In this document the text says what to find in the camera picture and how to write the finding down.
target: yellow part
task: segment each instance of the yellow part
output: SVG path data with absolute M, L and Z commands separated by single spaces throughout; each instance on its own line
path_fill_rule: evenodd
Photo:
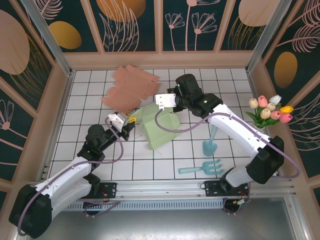
M 65 21 L 55 21 L 49 25 L 56 42 L 65 49 L 80 47 L 82 40 L 78 30 Z
M 128 119 L 128 124 L 136 122 L 136 121 L 137 121 L 137 116 L 134 116 L 134 117 Z
M 96 0 L 98 7 L 109 19 L 124 23 L 138 19 L 146 9 L 146 0 Z

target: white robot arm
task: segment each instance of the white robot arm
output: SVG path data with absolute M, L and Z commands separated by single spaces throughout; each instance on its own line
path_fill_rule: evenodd
M 203 94 L 192 74 L 178 77 L 176 83 L 177 86 L 169 88 L 167 94 L 155 96 L 155 102 L 159 105 L 160 110 L 166 107 L 173 107 L 174 112 L 188 109 L 196 117 L 201 117 L 202 121 L 207 120 L 226 132 L 253 158 L 248 165 L 232 168 L 222 176 L 220 179 L 222 190 L 228 193 L 232 188 L 253 181 L 265 184 L 284 163 L 284 157 L 270 147 L 272 145 L 283 152 L 284 142 L 282 139 L 278 136 L 270 138 L 268 135 L 257 131 L 235 115 L 213 93 Z M 168 130 L 161 127 L 158 121 L 156 121 L 156 124 L 161 129 Z M 169 132 L 177 133 L 186 131 L 188 129 L 169 130 Z

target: flower stem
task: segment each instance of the flower stem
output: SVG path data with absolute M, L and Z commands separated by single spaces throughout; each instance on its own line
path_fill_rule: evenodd
M 27 137 L 26 137 L 26 136 L 24 136 L 24 135 L 22 135 L 22 134 L 20 134 L 20 133 L 18 133 L 18 132 L 16 132 L 16 131 L 14 131 L 14 130 L 12 130 L 11 128 L 9 128 L 9 130 L 10 130 L 11 132 L 13 132 L 13 133 L 15 133 L 15 134 L 19 135 L 20 137 L 23 137 L 23 138 L 27 139 Z
M 172 37 L 172 28 L 170 28 L 170 34 L 171 34 L 171 42 L 172 42 L 173 51 L 176 51 L 175 44 L 174 44 L 174 39 Z
M 1 162 L 1 161 L 0 161 L 0 164 L 10 165 L 10 166 L 17 166 L 18 165 L 18 163 L 7 163 L 7 162 Z
M 20 146 L 18 146 L 18 145 L 15 145 L 15 144 L 13 144 L 13 143 L 11 143 L 11 142 L 8 142 L 8 141 L 6 141 L 6 140 L 3 140 L 3 139 L 1 139 L 0 138 L 0 142 L 2 142 L 2 143 L 4 143 L 4 144 L 7 144 L 7 145 L 9 145 L 9 146 L 11 146 L 11 147 L 14 147 L 14 148 L 16 148 L 16 149 L 19 149 L 19 150 L 23 150 L 24 148 L 23 147 L 20 147 Z
M 188 51 L 188 26 L 189 26 L 189 15 L 190 15 L 190 6 L 188 7 L 188 13 L 186 15 L 186 25 L 185 25 L 185 50 Z
M 195 41 L 194 41 L 194 50 L 197 51 L 197 36 L 198 34 L 195 34 Z

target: white tile floor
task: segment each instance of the white tile floor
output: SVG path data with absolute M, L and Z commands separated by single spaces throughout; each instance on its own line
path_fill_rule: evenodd
M 222 98 L 230 109 L 245 121 L 250 122 L 247 111 L 248 101 L 252 98 L 247 75 L 244 69 L 148 69 L 160 77 L 161 86 L 157 93 L 166 92 L 176 85 L 176 78 L 183 74 L 193 74 L 204 93 L 214 93 Z M 93 124 L 104 124 L 108 114 L 114 112 L 102 104 L 102 97 L 112 88 L 115 81 L 114 70 L 77 71 L 65 109 L 65 115 L 59 133 L 56 150 L 51 162 L 49 176 L 64 168 L 81 149 L 87 131 Z M 142 101 L 140 107 L 153 102 L 153 97 Z M 179 129 L 186 129 L 197 123 L 200 118 L 186 109 L 176 113 L 180 120 Z M 222 169 L 247 164 L 251 159 L 242 147 L 225 132 L 218 129 L 214 143 L 217 150 L 207 157 L 203 154 L 202 144 L 210 137 L 211 125 L 201 124 L 191 132 L 152 151 L 149 150 L 146 137 L 137 125 L 131 132 L 128 142 L 124 142 L 122 160 L 113 164 L 101 164 L 93 171 L 101 180 L 169 180 L 219 178 L 220 175 L 205 175 L 203 171 L 179 174 L 179 168 L 200 167 L 205 161 L 220 159 Z M 105 161 L 113 160 L 120 154 L 118 143 L 104 151 Z

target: flower illustration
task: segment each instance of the flower illustration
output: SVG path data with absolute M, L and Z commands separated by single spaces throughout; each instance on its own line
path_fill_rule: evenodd
M 195 33 L 195 41 L 194 41 L 194 50 L 197 50 L 197 37 L 199 34 L 211 33 L 217 30 L 217 25 L 214 25 L 216 22 L 214 18 L 214 13 L 202 14 L 201 18 L 199 18 L 199 13 L 192 14 L 192 25 Z
M 10 123 L 11 123 L 12 116 L 14 114 L 14 109 L 15 109 L 15 105 L 11 101 L 8 101 L 7 106 L 6 106 L 5 101 L 3 99 L 0 100 L 0 130 L 9 130 L 9 131 L 13 132 L 14 134 L 17 134 L 18 136 L 26 139 L 27 138 L 26 136 L 14 131 L 10 128 Z M 0 142 L 7 144 L 11 147 L 14 147 L 16 149 L 19 149 L 19 150 L 23 149 L 22 147 L 17 146 L 15 144 L 8 142 L 8 141 L 1 139 L 1 138 L 0 138 Z
M 217 4 L 220 0 L 186 0 L 186 3 L 190 7 L 195 7 L 197 5 L 211 5 L 211 4 Z
M 0 100 L 0 129 L 8 130 L 12 115 L 14 114 L 15 105 L 8 101 L 7 107 L 3 99 Z
M 176 51 L 175 44 L 174 44 L 174 38 L 172 36 L 172 29 L 177 29 L 177 28 L 181 28 L 181 27 L 185 26 L 185 22 L 183 21 L 181 13 L 179 13 L 179 14 L 174 13 L 174 14 L 172 14 L 172 16 L 170 13 L 167 13 L 165 15 L 165 20 L 170 28 L 171 43 L 172 43 L 173 51 Z
M 219 2 L 220 0 L 186 0 L 186 4 L 188 4 L 188 12 L 186 15 L 186 27 L 185 27 L 185 50 L 186 51 L 188 51 L 188 26 L 189 26 L 189 15 L 190 15 L 191 7 L 217 4 Z

